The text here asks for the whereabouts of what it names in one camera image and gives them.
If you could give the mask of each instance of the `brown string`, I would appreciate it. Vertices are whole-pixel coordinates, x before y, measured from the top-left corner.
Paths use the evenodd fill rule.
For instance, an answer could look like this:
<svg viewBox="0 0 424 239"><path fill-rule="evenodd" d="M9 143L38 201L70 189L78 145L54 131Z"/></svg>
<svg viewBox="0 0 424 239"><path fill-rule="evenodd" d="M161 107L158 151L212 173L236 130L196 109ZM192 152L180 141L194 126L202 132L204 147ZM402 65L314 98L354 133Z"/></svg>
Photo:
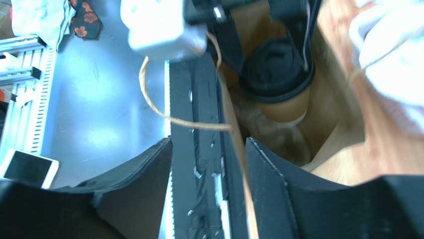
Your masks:
<svg viewBox="0 0 424 239"><path fill-rule="evenodd" d="M219 49L218 41L216 38L208 32L208 38L212 42L212 44L215 46L216 52L218 54L218 60L216 63L216 68L219 68L222 62L222 56L221 56L221 50ZM202 122L192 122L187 121L179 118L174 118L171 116L166 116L163 112L161 112L151 101L149 94L147 93L147 87L146 87L146 68L147 64L149 63L149 57L144 58L143 65L141 65L140 73L138 75L138 80L140 82L140 88L141 92L143 93L143 96L147 102L147 104L150 106L150 108L157 113L158 115L168 119L170 122L180 125L182 127L187 128L196 128L196 129L206 129L206 130L215 130L215 131L230 131L232 132L232 126L227 123L202 123Z"/></svg>
<svg viewBox="0 0 424 239"><path fill-rule="evenodd" d="M368 65L366 65L365 67L361 68L361 69L357 69L353 72L351 72L348 77L348 83L351 83L353 81L353 79L355 79L358 75L363 75L365 74L365 71L368 69L368 67L373 66L374 64L376 64L377 62L381 61L382 59L384 59L386 56L390 55L392 52L396 51L397 49L399 49L399 47L401 47L403 44L405 44L407 41L411 40L412 38L418 36L419 34L421 34L424 31L424 25L421 26L420 28L418 28L417 30L415 30L413 33L409 34L407 37L405 37L404 40L402 40L401 42L399 42L396 46L394 46L389 52L387 52L386 54L380 56L379 58L377 58L376 60L372 61L371 63L369 63Z"/></svg>

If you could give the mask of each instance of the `metal table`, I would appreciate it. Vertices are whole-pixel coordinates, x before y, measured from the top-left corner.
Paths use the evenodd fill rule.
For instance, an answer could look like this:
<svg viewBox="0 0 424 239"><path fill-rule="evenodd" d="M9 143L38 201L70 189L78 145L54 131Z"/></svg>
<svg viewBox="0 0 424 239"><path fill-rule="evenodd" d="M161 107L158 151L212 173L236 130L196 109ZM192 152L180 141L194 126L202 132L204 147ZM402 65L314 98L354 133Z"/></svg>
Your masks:
<svg viewBox="0 0 424 239"><path fill-rule="evenodd" d="M143 56L128 46L120 1L89 1L103 23L97 40L64 37L53 75L41 156L60 162L52 188L75 186L139 155L164 137L164 119L138 82ZM164 63L151 62L147 87L164 110Z"/></svg>

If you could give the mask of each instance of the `wooden surface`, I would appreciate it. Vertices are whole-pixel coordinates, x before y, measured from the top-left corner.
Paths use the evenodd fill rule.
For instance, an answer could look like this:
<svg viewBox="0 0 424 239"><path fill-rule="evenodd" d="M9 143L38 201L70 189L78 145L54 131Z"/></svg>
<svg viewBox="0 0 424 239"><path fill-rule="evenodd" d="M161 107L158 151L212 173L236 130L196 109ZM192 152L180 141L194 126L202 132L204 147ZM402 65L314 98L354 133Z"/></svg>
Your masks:
<svg viewBox="0 0 424 239"><path fill-rule="evenodd" d="M318 18L321 31L346 74L353 70L350 22L371 7L369 4L358 9L354 3L355 0L327 0ZM351 86L363 112L366 141L337 153L313 173L346 185L360 184L382 174L424 174L424 138L403 134L361 78Z"/></svg>

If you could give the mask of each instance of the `table surface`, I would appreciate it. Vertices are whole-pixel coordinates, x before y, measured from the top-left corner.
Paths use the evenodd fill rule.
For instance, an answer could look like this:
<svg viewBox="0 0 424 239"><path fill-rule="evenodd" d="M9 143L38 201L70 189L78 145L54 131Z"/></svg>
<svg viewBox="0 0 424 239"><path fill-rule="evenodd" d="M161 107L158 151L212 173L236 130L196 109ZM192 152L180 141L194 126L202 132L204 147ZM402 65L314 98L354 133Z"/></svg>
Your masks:
<svg viewBox="0 0 424 239"><path fill-rule="evenodd" d="M52 188L75 186L141 154L164 137L138 73L144 57L127 42L120 0L87 1L103 26L96 40L65 35L57 55L41 156L60 162ZM164 110L164 63L151 62L147 88Z"/></svg>
<svg viewBox="0 0 424 239"><path fill-rule="evenodd" d="M371 6L357 8L355 0L327 0L322 5L318 24L346 74L354 69L350 61L350 23ZM351 86L364 117L365 143L343 149L313 174L346 185L383 174L424 174L424 138L403 134L361 78Z"/></svg>

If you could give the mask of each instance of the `white cloth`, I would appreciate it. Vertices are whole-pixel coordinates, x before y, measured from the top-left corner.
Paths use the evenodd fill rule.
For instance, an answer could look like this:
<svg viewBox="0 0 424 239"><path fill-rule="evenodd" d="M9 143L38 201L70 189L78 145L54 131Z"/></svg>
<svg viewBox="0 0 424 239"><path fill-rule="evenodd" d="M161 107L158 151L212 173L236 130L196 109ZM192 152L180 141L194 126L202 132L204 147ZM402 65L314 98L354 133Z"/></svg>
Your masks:
<svg viewBox="0 0 424 239"><path fill-rule="evenodd" d="M68 0L11 0L12 29L16 36L38 35L50 47L58 49L76 11Z"/></svg>
<svg viewBox="0 0 424 239"><path fill-rule="evenodd" d="M423 0L379 0L353 21L352 63L365 67L424 25ZM370 66L365 75L400 129L424 136L424 33Z"/></svg>

